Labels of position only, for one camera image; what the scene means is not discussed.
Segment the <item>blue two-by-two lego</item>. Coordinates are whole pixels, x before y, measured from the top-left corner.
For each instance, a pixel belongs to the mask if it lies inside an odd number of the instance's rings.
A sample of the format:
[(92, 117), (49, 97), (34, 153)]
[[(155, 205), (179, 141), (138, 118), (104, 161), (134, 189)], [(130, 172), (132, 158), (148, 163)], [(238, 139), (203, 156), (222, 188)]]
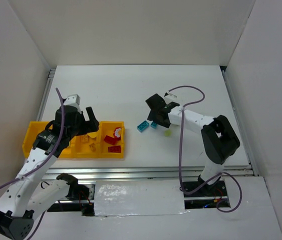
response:
[(155, 122), (152, 122), (150, 126), (151, 126), (153, 129), (156, 129), (158, 125), (157, 125)]

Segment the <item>yellow lego brick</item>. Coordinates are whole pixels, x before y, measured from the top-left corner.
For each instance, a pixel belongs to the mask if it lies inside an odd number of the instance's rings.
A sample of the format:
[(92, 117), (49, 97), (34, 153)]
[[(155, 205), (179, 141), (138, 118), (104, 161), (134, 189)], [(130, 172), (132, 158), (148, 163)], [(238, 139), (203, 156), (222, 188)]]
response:
[(89, 142), (89, 138), (88, 138), (87, 134), (81, 136), (81, 142), (82, 143), (88, 143)]

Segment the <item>red rectangular lego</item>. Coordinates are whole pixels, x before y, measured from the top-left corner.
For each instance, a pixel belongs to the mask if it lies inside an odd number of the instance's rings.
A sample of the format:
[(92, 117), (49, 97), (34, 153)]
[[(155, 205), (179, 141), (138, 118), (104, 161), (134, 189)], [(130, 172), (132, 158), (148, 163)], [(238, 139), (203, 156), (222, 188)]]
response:
[(118, 141), (116, 138), (111, 137), (109, 135), (106, 135), (103, 140), (105, 143), (110, 144), (112, 146), (115, 146)]

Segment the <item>red arched lego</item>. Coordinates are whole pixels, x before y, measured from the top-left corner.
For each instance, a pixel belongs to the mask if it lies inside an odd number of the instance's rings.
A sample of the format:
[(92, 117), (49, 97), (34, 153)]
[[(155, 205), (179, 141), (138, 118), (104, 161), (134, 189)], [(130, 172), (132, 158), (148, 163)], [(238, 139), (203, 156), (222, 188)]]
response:
[(115, 139), (120, 139), (121, 138), (121, 136), (122, 136), (122, 128), (121, 127), (116, 127), (115, 129), (114, 129), (114, 131), (113, 131), (113, 137), (115, 138)]

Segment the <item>yellow rounded lego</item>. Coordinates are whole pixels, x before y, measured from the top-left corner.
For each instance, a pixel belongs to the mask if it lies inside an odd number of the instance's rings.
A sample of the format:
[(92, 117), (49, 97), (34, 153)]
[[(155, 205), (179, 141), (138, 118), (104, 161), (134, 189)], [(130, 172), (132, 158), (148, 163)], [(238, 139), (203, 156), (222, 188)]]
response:
[(97, 136), (98, 136), (98, 132), (97, 131), (96, 132), (90, 132), (90, 133), (87, 134), (87, 136), (91, 139), (96, 139)]

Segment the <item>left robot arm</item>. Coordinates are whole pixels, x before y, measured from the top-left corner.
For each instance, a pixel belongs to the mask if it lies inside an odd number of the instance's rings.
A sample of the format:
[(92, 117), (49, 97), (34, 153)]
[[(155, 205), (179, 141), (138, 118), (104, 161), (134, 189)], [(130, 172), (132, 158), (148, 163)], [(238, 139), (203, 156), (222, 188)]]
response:
[(92, 107), (87, 107), (86, 111), (89, 120), (85, 120), (83, 113), (74, 106), (60, 107), (55, 119), (36, 136), (17, 177), (4, 184), (7, 189), (0, 197), (1, 235), (11, 240), (23, 240), (29, 236), (35, 219), (59, 199), (88, 199), (90, 189), (67, 173), (61, 173), (53, 183), (34, 195), (43, 176), (70, 141), (99, 129)]

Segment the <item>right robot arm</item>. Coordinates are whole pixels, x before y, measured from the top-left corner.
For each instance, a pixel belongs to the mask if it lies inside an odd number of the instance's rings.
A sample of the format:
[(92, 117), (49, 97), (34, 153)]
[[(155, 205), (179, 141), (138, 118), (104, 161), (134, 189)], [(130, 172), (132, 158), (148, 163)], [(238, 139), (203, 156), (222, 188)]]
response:
[(171, 101), (167, 103), (157, 93), (149, 97), (146, 104), (150, 108), (148, 120), (169, 128), (170, 125), (180, 126), (178, 175), (181, 190), (186, 194), (193, 194), (193, 190), (186, 190), (182, 179), (182, 157), (184, 131), (201, 135), (203, 147), (208, 160), (198, 177), (197, 190), (208, 191), (220, 180), (226, 160), (234, 155), (240, 147), (240, 140), (228, 118), (224, 115), (217, 117), (202, 115), (186, 109), (185, 105)]

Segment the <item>yellow three-compartment bin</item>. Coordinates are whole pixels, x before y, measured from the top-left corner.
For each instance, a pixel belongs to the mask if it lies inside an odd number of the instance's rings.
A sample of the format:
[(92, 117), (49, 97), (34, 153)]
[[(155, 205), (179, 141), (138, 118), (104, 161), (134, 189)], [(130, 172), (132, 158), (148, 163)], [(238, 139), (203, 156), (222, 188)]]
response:
[(123, 121), (100, 121), (97, 132), (74, 137), (61, 159), (123, 159), (125, 125)]

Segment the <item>small orange lego in bin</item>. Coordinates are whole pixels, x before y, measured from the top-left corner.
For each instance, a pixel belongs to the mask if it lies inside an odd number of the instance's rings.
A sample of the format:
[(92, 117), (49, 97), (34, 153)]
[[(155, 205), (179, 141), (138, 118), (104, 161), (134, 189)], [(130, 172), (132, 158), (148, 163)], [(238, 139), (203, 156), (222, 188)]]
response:
[(97, 147), (96, 147), (96, 144), (95, 144), (95, 143), (91, 143), (91, 144), (89, 145), (89, 148), (90, 148), (90, 150), (91, 150), (92, 152), (96, 152), (96, 150), (97, 150)]

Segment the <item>pale green small lego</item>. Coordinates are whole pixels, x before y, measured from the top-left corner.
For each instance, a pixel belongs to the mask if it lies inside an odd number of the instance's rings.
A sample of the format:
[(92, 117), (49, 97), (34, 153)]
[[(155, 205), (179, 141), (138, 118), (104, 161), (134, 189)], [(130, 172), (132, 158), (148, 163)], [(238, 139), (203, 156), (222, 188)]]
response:
[(164, 132), (165, 137), (169, 137), (169, 136), (171, 136), (171, 134), (172, 134), (172, 131), (170, 129), (168, 129)]

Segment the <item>blue long lego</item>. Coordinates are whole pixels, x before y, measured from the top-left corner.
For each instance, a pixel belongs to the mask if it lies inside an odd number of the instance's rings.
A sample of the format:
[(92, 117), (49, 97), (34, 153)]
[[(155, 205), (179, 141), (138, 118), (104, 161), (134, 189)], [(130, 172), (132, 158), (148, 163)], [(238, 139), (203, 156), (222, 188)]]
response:
[(149, 126), (150, 126), (149, 123), (145, 120), (145, 121), (143, 121), (142, 123), (140, 123), (140, 124), (136, 127), (136, 129), (137, 129), (140, 133), (142, 133), (142, 132), (144, 132)]

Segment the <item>white taped sheet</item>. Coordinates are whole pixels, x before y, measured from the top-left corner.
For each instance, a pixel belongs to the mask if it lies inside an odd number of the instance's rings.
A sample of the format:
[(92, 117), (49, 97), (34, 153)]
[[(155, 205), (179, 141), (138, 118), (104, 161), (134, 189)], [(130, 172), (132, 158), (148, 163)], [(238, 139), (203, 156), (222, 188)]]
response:
[(172, 180), (98, 181), (94, 215), (104, 217), (184, 214), (184, 195)]

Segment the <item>aluminium rail frame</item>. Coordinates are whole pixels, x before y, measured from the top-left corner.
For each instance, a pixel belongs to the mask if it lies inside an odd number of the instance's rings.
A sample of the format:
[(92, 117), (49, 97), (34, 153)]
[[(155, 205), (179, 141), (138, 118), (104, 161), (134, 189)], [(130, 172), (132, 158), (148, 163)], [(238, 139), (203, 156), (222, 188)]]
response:
[[(58, 106), (55, 90), (63, 96), (78, 94), (81, 107), (92, 107), (99, 121), (124, 122), (124, 158), (62, 158), (44, 176), (54, 180), (59, 174), (75, 176), (83, 183), (96, 181), (164, 180), (178, 178), (180, 128), (137, 126), (150, 109), (146, 100), (171, 91), (177, 102), (192, 102), (190, 110), (202, 115), (228, 118), (238, 132), (238, 124), (221, 68), (217, 65), (59, 65), (45, 95), (43, 121), (54, 118)], [(207, 160), (202, 137), (184, 132), (182, 175), (195, 180)]]

